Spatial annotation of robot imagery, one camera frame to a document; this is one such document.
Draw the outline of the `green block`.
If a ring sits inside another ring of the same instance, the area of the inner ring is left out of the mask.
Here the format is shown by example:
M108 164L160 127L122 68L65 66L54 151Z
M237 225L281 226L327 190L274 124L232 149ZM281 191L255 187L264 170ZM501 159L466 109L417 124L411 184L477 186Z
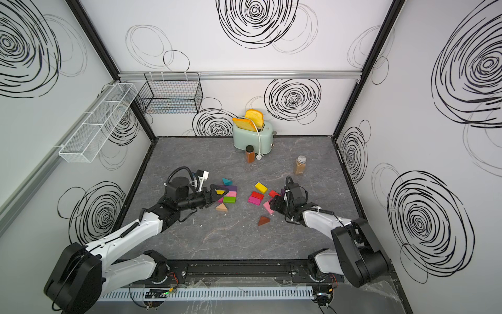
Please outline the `green block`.
M225 196L223 198L223 202L225 204L235 204L236 203L236 197L234 197L234 196Z

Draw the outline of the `tan wooden triangle block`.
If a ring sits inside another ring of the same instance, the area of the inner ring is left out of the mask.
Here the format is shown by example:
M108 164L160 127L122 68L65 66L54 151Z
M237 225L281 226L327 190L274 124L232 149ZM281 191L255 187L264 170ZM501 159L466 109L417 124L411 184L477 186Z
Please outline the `tan wooden triangle block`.
M225 206L225 204L221 203L216 207L216 210L219 212L228 212L228 208Z

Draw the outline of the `teal triangle block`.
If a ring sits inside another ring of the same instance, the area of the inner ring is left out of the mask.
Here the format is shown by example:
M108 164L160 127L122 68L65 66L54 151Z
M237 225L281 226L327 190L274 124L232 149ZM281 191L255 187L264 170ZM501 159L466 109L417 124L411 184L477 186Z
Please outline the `teal triangle block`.
M223 184L226 185L226 186L231 186L233 184L232 180L229 180L229 179L226 179L226 178L223 178L222 181L223 181Z

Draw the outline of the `light pink block front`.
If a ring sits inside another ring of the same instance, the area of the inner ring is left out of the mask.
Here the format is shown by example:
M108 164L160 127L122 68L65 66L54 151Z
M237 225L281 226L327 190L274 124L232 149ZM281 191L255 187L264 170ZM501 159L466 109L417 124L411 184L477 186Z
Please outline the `light pink block front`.
M270 215L272 215L272 214L274 213L274 211L271 209L270 203L269 203L268 201L266 201L266 202L264 203L264 208L266 209L266 211L267 211Z

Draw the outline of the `brown triangle block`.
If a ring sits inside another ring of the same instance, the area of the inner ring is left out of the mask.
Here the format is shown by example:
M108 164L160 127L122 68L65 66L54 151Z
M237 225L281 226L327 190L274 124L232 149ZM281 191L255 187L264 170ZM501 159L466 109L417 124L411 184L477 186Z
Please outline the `brown triangle block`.
M260 220L258 221L258 226L263 226L267 223L269 223L271 220L269 217L261 216Z

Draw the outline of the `red block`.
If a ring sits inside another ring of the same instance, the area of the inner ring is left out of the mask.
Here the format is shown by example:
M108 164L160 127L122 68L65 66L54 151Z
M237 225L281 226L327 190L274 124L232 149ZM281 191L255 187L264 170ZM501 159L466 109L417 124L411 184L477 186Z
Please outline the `red block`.
M262 200L264 198L264 195L262 193L255 192L255 191L252 192L251 196L253 198L256 198L256 199L259 199L259 200Z
M278 192L274 191L274 190L271 190L269 192L269 196L274 198L275 196L281 196L281 194L279 194Z

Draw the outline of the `red block front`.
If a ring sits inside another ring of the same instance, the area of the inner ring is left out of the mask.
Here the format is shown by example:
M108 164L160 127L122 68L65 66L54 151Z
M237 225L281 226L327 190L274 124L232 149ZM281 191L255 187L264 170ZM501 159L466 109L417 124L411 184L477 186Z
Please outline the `red block front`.
M281 196L281 194L279 194L278 192L274 191L274 190L271 190L269 192L269 196L274 198L275 196Z

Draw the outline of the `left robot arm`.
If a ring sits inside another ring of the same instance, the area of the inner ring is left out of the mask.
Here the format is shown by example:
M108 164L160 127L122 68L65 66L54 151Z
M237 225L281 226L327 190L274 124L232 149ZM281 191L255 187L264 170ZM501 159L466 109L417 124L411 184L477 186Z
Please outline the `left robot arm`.
M187 177L177 176L182 170L188 172ZM52 301L52 310L85 313L116 289L144 280L162 284L175 277L167 259L154 250L134 259L119 259L176 222L183 222L183 211L196 213L227 196L226 187L204 187L208 176L208 171L179 167L168 176L163 196L151 208L143 209L139 218L101 239L67 246L43 289Z

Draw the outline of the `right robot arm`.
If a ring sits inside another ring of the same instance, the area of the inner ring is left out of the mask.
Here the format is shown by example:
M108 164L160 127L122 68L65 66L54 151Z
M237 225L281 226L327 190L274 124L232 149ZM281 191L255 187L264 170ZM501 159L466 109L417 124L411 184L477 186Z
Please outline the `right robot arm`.
M392 263L379 239L364 218L350 220L309 201L308 192L287 176L281 195L269 202L285 222L320 232L334 244L311 255L315 274L345 277L361 287L392 270Z

